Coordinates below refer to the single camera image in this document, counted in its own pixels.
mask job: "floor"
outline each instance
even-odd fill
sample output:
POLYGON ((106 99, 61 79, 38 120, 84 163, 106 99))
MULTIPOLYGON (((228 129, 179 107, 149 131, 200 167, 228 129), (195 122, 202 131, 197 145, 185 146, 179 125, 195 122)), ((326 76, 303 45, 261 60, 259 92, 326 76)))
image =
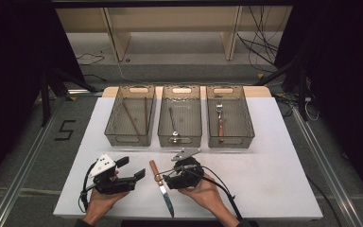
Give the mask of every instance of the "floor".
MULTIPOLYGON (((240 35, 248 40, 254 37, 251 32, 240 35)), ((282 33, 275 34, 271 43, 277 45, 281 36, 282 33)), ((233 60, 226 61, 219 34, 214 32, 132 33, 127 54, 121 62, 114 60, 105 34, 68 34, 68 37, 87 83, 99 88, 142 82, 253 84, 259 80, 258 76, 274 70, 239 40, 233 60)), ((268 56, 261 46, 256 50, 268 56)), ((269 90, 273 94, 282 93, 282 82, 283 77, 270 82, 269 90)), ((71 83, 66 86, 71 90, 80 89, 71 83)), ((55 217, 52 213, 99 95, 72 93, 68 98, 56 98, 51 94, 54 120, 44 128, 41 127, 42 103, 36 100, 13 152, 0 167, 0 214, 5 214, 0 217, 0 226, 74 225, 73 219, 55 217), (61 140, 69 135, 61 131, 69 129, 65 127, 73 132, 68 140, 61 140)), ((277 98, 280 112, 324 217, 315 221, 264 219, 258 220, 259 225, 363 226, 363 183, 345 158, 327 121, 316 106, 309 103, 307 111, 312 119, 302 122, 294 102, 285 98, 277 98)), ((104 219, 98 224, 120 225, 165 226, 169 223, 123 221, 122 224, 122 220, 104 219)))

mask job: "fork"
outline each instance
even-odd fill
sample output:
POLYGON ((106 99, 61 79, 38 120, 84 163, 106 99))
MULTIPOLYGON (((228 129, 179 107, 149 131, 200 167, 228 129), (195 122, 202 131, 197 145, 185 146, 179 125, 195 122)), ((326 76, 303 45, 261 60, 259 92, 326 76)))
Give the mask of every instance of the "fork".
POLYGON ((223 105, 222 103, 218 103, 216 104, 216 111, 217 111, 217 121, 218 121, 218 126, 219 126, 219 144, 223 143, 223 105))

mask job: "white tabletop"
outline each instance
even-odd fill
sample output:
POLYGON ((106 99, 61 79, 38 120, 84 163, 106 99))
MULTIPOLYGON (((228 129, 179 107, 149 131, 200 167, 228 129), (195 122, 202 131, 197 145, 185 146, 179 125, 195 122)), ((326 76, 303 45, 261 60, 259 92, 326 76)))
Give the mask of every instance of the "white tabletop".
MULTIPOLYGON (((135 190, 119 201, 107 214, 122 219, 171 219, 160 189, 154 181, 149 160, 155 160, 159 171, 173 167, 170 159, 179 148, 161 148, 158 139, 161 90, 157 90, 157 105, 151 146, 112 147, 104 134, 114 103, 113 97, 101 97, 95 104, 84 134, 60 194, 54 215, 80 218, 78 196, 88 167, 103 153, 114 160, 129 156, 130 162, 119 168, 120 177, 130 177, 145 168, 146 177, 135 190)), ((202 122, 207 122, 205 96, 201 93, 202 122)), ((208 148, 207 124, 202 125, 202 153, 194 157, 211 168, 228 186, 243 218, 319 219, 322 213, 303 167, 293 147, 284 120, 272 97, 248 97, 247 104, 255 137, 249 148, 208 148)), ((175 219, 212 219, 213 215, 180 194, 167 188, 175 209, 175 219)), ((231 211, 226 195, 220 194, 231 211)))

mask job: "knife blade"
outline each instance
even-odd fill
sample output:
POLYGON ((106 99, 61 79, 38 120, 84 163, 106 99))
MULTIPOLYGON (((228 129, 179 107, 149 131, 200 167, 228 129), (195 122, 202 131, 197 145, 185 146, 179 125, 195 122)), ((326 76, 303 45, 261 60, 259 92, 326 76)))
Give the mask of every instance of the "knife blade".
POLYGON ((174 218, 175 211, 173 209, 172 201, 170 200, 169 195, 167 195, 166 188, 164 188, 164 183, 162 182, 162 180, 160 180, 161 177, 159 175, 159 171, 158 168, 156 167, 155 161, 153 160, 149 161, 149 165, 151 166, 152 172, 154 173, 155 181, 157 182, 159 188, 161 189, 161 193, 162 196, 164 197, 164 202, 166 203, 167 209, 169 210, 172 218, 174 218))

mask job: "knife handle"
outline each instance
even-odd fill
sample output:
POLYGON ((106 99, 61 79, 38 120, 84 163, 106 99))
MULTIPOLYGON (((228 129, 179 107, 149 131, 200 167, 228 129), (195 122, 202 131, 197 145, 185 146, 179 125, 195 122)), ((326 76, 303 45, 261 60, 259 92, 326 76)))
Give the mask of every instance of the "knife handle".
POLYGON ((149 165, 151 166, 152 172, 154 172, 155 182, 157 182, 159 186, 164 185, 162 181, 159 181, 161 179, 161 176, 159 175, 159 171, 158 168, 156 167, 155 161, 153 160, 149 161, 149 165))

